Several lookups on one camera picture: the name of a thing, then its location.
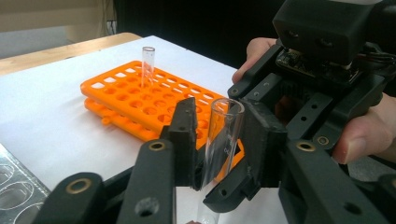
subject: clear test tube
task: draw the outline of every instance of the clear test tube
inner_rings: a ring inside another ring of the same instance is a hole
[[[155,48],[143,47],[142,48],[142,79],[141,87],[145,87],[145,83],[148,82],[152,85],[153,74],[154,74],[154,59],[155,59]]]
[[[210,210],[203,200],[232,169],[244,112],[245,108],[241,103],[228,98],[217,99],[211,105],[203,185],[198,203],[197,221],[202,224],[216,224],[219,221],[219,213]]]

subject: orange test tube rack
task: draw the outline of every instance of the orange test tube rack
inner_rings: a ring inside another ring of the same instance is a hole
[[[177,102],[195,97],[197,146],[206,143],[210,106],[223,96],[189,81],[154,69],[153,82],[141,85],[142,63],[133,61],[84,81],[80,88],[88,98],[84,105],[102,118],[143,141],[159,137],[169,125]]]

